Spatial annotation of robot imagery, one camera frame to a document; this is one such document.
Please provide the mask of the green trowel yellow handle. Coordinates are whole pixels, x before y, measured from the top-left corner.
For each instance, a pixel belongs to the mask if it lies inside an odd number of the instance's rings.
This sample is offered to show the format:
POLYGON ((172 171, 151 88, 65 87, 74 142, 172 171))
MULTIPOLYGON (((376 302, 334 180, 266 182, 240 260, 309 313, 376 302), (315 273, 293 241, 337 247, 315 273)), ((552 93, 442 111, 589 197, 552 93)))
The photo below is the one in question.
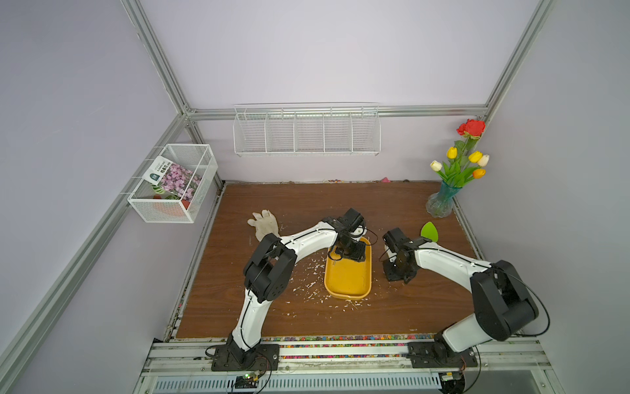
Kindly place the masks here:
POLYGON ((439 241, 438 230, 433 222, 427 222, 423 225, 420 231, 420 236, 431 242, 438 243, 439 241))

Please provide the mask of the yellow plastic storage box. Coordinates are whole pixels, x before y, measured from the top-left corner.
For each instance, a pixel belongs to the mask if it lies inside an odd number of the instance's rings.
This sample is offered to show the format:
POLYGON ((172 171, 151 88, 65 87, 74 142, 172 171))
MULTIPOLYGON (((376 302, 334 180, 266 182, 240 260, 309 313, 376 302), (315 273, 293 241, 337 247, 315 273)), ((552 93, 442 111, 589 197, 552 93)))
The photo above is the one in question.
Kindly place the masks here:
POLYGON ((372 246, 364 236, 360 241, 367 244, 365 259, 361 262, 342 258, 336 253, 335 247, 329 249, 324 285, 334 298, 362 300, 372 290, 372 246))

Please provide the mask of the white cotton work glove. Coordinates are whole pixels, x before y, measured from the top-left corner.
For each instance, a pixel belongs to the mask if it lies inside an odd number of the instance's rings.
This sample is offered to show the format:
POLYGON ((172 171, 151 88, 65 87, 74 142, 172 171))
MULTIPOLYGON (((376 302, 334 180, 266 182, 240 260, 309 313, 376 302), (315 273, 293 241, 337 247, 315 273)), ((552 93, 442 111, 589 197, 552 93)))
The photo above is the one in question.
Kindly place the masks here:
POLYGON ((249 226, 254 228, 255 237, 258 241, 262 241, 268 234, 279 237, 279 226, 276 217, 267 209, 261 213, 252 213, 252 218, 247 220, 249 226))

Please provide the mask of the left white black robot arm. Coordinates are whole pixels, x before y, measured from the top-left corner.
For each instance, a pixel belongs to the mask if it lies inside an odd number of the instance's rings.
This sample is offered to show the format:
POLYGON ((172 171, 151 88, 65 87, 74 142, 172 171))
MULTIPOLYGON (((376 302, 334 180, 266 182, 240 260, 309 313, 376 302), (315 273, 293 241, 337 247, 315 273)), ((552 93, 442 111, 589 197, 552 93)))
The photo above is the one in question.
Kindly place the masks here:
POLYGON ((244 306, 238 324, 228 338, 235 356, 254 352, 272 302, 285 291, 295 265, 325 250, 356 263, 367 260, 368 244, 361 240, 367 227, 364 217, 349 209, 339 218, 327 217, 311 228, 290 236, 271 232, 262 237, 244 267, 244 306))

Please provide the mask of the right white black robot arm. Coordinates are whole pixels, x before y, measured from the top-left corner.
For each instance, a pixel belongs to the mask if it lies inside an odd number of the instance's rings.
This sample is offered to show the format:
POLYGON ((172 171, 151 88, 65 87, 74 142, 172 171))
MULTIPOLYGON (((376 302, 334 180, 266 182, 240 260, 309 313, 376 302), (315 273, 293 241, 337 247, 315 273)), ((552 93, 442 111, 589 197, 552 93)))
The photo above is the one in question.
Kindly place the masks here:
POLYGON ((505 341, 539 316, 533 294, 507 261, 472 259, 424 236, 413 240, 399 228, 388 231, 383 240, 388 281, 407 283, 428 270, 471 293, 473 313, 436 334, 438 353, 457 355, 488 341, 505 341))

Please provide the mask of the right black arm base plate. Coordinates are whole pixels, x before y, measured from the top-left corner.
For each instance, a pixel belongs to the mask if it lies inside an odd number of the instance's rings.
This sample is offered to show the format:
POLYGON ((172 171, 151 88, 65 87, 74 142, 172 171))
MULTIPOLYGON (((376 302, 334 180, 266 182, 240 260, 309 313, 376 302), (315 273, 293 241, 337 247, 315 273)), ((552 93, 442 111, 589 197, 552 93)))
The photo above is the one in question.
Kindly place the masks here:
POLYGON ((472 348, 456 352, 438 341, 409 342, 407 358, 414 369, 464 369, 478 366, 472 348))

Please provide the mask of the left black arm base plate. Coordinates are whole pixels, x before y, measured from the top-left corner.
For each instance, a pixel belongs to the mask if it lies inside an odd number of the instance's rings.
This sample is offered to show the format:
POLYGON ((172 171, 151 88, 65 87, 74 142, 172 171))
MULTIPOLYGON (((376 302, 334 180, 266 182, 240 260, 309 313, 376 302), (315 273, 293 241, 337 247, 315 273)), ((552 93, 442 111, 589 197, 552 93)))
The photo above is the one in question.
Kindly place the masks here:
POLYGON ((262 344, 244 351, 234 344, 209 346, 205 354, 212 360, 212 371, 276 371, 280 346, 262 344))

